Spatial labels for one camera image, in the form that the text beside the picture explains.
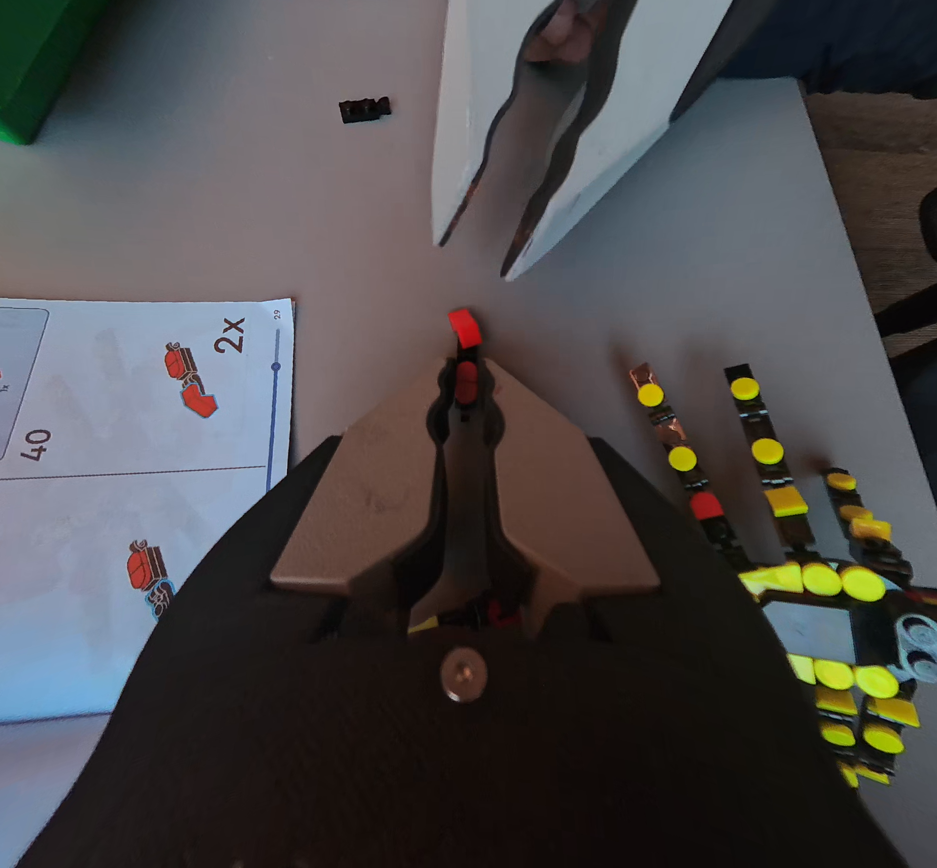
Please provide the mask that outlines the open lego instruction booklet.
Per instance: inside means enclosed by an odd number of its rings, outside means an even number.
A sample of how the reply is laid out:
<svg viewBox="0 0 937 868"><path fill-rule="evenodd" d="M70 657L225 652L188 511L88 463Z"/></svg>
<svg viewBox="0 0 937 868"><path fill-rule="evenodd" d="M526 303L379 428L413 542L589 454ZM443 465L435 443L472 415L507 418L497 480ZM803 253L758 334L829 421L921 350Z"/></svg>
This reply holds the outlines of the open lego instruction booklet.
<svg viewBox="0 0 937 868"><path fill-rule="evenodd" d="M1 718L113 709L195 567L287 474L292 300L2 299Z"/></svg>

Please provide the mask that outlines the black yellow lego model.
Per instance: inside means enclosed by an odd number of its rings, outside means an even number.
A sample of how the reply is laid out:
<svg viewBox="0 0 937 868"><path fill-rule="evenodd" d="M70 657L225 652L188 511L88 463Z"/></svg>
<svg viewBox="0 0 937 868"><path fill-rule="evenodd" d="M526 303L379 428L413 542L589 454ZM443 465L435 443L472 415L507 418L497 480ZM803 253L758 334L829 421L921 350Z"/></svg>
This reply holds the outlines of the black yellow lego model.
<svg viewBox="0 0 937 868"><path fill-rule="evenodd" d="M724 375L782 548L775 564L742 546L656 373L648 364L629 371L694 518L767 617L843 779L853 789L888 786L904 733L920 727L917 688L936 682L935 589L914 584L891 524L864 506L842 468L820 475L848 553L819 551L760 383L746 364Z"/></svg>

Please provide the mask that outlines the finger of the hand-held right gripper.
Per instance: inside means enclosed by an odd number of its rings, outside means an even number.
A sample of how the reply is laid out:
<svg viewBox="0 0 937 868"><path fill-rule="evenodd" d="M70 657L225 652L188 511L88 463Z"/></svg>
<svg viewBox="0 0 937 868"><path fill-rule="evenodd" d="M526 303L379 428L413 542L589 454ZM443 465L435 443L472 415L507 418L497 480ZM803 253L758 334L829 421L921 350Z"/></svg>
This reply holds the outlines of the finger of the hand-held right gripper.
<svg viewBox="0 0 937 868"><path fill-rule="evenodd" d="M541 260L657 142L733 0L612 0L500 275Z"/></svg>
<svg viewBox="0 0 937 868"><path fill-rule="evenodd" d="M431 170L434 245L444 247L486 171L517 93L523 50L562 0L448 0Z"/></svg>

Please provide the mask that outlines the person's dark blue clothing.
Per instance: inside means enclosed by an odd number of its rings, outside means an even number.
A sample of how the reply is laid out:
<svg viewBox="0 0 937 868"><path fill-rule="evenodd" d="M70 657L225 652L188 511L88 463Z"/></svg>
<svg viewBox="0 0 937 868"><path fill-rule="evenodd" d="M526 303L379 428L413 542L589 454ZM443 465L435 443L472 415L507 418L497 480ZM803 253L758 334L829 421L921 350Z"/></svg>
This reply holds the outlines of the person's dark blue clothing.
<svg viewBox="0 0 937 868"><path fill-rule="evenodd" d="M934 100L936 0L779 0L721 77Z"/></svg>

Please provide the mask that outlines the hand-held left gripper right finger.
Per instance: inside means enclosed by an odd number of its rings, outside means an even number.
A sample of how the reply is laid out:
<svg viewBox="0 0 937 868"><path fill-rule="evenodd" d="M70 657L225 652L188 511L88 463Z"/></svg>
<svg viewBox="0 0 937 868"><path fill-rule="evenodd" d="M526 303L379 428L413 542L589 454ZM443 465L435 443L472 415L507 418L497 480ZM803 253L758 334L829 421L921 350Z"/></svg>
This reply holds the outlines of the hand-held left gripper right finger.
<svg viewBox="0 0 937 868"><path fill-rule="evenodd" d="M524 599L652 593L660 578L587 435L488 361L498 527Z"/></svg>

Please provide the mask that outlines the green plastic box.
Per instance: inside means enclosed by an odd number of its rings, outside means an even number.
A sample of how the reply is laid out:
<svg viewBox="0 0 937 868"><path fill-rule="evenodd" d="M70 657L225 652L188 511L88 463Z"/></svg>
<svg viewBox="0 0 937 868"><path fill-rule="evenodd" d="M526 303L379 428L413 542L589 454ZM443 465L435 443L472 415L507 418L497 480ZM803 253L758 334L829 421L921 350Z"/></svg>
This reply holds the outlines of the green plastic box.
<svg viewBox="0 0 937 868"><path fill-rule="evenodd" d="M111 0L1 0L1 139L29 145Z"/></svg>

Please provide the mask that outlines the black office chair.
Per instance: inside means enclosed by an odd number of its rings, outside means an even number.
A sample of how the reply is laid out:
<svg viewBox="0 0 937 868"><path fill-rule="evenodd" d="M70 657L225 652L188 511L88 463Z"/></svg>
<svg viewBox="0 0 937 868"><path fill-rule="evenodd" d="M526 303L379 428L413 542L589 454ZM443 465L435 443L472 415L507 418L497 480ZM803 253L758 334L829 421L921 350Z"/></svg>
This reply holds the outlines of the black office chair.
<svg viewBox="0 0 937 868"><path fill-rule="evenodd" d="M918 223L926 251L936 260L936 189L932 189L918 208ZM936 323L936 285L921 289L875 313L879 335L908 334ZM895 378L910 379L921 369L935 365L936 338L892 358Z"/></svg>

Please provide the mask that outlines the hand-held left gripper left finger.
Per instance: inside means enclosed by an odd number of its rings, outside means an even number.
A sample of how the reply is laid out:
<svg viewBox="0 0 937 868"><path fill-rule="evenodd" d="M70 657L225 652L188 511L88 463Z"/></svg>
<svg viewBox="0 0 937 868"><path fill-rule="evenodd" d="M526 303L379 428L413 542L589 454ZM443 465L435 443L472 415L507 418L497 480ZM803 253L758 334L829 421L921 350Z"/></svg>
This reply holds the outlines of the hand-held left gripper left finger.
<svg viewBox="0 0 937 868"><path fill-rule="evenodd" d="M424 596L444 561L449 362L439 359L340 437L271 574L280 589Z"/></svg>

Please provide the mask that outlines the person's right hand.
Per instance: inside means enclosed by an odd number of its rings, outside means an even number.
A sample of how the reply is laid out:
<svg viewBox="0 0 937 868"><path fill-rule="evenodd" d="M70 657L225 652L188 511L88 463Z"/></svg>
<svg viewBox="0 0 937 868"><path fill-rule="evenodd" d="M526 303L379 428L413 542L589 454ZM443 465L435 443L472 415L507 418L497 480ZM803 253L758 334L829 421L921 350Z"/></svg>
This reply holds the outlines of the person's right hand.
<svg viewBox="0 0 937 868"><path fill-rule="evenodd" d="M601 33L609 0L563 0L543 30L526 47L531 65L580 65Z"/></svg>

